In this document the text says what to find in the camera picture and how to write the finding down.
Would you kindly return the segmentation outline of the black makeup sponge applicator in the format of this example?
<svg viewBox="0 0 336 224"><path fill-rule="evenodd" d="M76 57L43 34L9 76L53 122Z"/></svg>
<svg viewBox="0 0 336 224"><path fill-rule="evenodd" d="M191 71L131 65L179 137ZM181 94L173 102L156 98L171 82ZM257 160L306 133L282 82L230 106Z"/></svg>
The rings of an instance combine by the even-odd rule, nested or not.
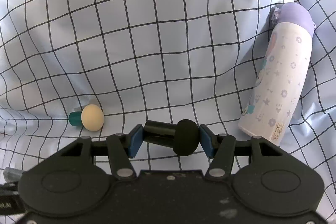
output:
<svg viewBox="0 0 336 224"><path fill-rule="evenodd" d="M201 139L198 125L189 119L180 120L177 124L147 121L142 136L148 143L172 148L178 156L193 154Z"/></svg>

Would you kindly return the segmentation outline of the beige sponge green handle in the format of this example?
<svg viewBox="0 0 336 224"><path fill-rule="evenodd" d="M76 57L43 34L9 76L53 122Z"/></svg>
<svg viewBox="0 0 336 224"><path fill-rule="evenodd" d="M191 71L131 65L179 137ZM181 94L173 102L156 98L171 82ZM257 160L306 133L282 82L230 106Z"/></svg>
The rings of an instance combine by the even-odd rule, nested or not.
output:
<svg viewBox="0 0 336 224"><path fill-rule="evenodd" d="M83 126L91 132L102 129L104 125L104 113L97 105L87 105L82 111L75 111L69 114L68 120L72 126Z"/></svg>

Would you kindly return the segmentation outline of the grey tube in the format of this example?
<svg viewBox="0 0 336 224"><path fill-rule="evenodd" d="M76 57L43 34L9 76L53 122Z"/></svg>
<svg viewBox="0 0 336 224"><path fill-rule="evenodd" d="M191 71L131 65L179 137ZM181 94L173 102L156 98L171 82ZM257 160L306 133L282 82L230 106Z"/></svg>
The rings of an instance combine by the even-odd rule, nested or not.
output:
<svg viewBox="0 0 336 224"><path fill-rule="evenodd" d="M3 177L7 183L17 182L21 179L24 173L24 170L6 167L3 170Z"/></svg>

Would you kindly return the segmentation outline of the white purple water bottle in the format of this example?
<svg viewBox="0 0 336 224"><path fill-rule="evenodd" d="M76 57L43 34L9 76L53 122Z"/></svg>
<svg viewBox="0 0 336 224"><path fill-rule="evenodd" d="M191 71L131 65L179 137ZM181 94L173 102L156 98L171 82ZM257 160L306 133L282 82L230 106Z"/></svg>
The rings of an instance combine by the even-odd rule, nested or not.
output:
<svg viewBox="0 0 336 224"><path fill-rule="evenodd" d="M303 89L315 24L298 3L285 3L273 14L276 24L238 127L278 145Z"/></svg>

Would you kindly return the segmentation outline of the blue checkered sheet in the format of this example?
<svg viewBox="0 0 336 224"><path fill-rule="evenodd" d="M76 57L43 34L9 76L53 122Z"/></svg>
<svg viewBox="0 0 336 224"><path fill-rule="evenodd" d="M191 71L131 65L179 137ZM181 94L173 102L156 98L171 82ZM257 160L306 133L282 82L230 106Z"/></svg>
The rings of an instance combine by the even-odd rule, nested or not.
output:
<svg viewBox="0 0 336 224"><path fill-rule="evenodd" d="M281 148L315 169L335 223L335 0L1 0L1 168L28 170L89 135L68 114L99 105L93 140L148 119L190 119L245 140L238 120L272 33L297 2L316 25Z"/></svg>

